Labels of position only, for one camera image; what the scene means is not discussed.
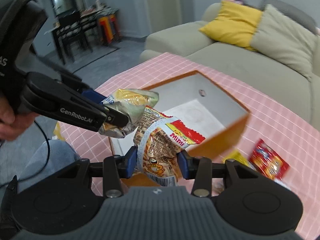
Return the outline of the person's left hand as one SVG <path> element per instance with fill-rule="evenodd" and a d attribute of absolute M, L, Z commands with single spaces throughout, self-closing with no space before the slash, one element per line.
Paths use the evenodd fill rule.
<path fill-rule="evenodd" d="M 36 113 L 15 115 L 6 98 L 1 96 L 0 103 L 1 140 L 13 141 L 27 130 L 39 115 Z"/>

